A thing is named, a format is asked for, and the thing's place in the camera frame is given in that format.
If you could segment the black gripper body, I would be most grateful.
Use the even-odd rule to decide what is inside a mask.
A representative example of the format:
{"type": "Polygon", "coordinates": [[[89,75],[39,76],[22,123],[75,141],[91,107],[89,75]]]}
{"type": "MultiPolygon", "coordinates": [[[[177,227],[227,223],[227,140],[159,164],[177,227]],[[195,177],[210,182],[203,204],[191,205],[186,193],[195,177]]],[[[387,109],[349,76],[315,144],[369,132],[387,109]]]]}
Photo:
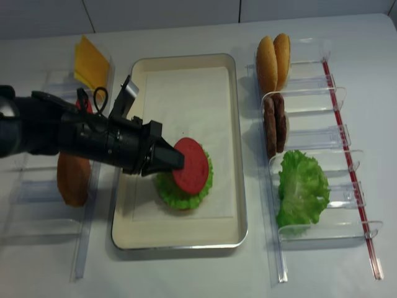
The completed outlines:
{"type": "Polygon", "coordinates": [[[153,170],[153,153],[162,139],[163,125],[151,120],[147,124],[134,116],[108,119],[105,163],[123,169],[127,174],[147,176],[153,170]]]}

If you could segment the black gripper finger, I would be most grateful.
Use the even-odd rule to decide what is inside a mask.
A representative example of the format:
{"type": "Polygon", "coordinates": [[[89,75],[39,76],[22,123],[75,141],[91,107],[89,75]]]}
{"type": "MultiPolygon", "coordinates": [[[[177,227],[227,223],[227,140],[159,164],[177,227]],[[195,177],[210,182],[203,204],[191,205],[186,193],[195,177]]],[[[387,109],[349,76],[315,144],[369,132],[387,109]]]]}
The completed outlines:
{"type": "Polygon", "coordinates": [[[184,167],[184,155],[163,138],[156,140],[145,156],[145,176],[179,170],[184,167]]]}

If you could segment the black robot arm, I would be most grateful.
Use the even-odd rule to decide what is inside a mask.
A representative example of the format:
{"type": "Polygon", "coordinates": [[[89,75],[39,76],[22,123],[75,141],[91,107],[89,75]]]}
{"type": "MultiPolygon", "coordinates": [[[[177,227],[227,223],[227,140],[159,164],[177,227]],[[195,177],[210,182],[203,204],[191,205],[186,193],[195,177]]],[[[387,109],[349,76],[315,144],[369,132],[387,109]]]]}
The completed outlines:
{"type": "Polygon", "coordinates": [[[1,86],[1,157],[19,153],[78,156],[147,176],[182,169],[184,156],[161,136],[162,125],[139,117],[127,119],[127,108],[139,89],[126,80],[108,117],[84,107],[86,93],[77,90],[79,105],[34,91],[17,97],[12,86],[1,86]]]}

